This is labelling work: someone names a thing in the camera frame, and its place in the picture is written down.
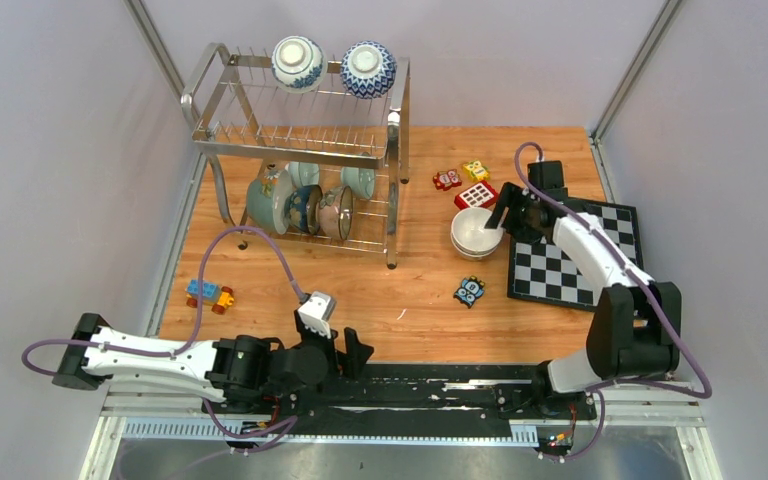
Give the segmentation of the cream bowl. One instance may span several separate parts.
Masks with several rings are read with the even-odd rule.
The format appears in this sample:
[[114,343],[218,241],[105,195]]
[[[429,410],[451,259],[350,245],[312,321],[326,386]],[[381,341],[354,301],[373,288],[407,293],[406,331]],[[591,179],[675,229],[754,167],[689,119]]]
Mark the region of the cream bowl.
[[472,252],[483,252],[498,248],[501,244],[504,230],[502,228],[486,229],[485,223],[492,211],[487,208],[466,208],[459,211],[450,226],[450,239],[463,249]]
[[461,248],[457,244],[454,245],[454,248],[456,252],[464,259],[469,261],[484,261],[489,259],[496,251],[496,248],[483,251],[483,252],[472,252],[466,249]]

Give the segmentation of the pink brown bowl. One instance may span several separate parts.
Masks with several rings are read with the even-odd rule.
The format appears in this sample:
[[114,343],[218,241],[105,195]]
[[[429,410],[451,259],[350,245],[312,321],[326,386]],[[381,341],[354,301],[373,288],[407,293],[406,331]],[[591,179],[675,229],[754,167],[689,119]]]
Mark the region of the pink brown bowl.
[[327,190],[318,203],[318,220],[322,233],[338,241],[348,239],[353,216],[354,195],[345,185]]

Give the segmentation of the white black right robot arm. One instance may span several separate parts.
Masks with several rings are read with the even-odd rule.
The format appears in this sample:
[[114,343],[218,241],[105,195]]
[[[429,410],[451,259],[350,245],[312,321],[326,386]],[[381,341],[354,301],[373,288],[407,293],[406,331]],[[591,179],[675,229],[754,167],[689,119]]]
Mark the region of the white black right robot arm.
[[682,297],[657,282],[608,237],[600,220],[564,188],[549,192],[503,184],[487,222],[517,241],[546,241],[566,254],[594,292],[583,349],[539,364],[529,402],[544,417],[603,385],[653,383],[678,366]]

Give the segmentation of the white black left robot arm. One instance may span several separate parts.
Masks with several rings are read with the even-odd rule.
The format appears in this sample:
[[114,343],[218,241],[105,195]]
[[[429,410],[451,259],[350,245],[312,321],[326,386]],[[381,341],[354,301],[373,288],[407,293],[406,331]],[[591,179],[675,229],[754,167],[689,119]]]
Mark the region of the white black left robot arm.
[[294,313],[298,344],[249,335],[197,341],[180,352],[179,343],[125,335],[100,315],[79,320],[53,375],[53,384],[95,390],[105,381],[132,382],[233,404],[243,413],[258,411],[266,397],[278,398],[317,388],[332,377],[357,379],[372,356],[372,346],[357,332],[343,332],[345,350],[337,349],[338,332],[328,321],[302,310]]

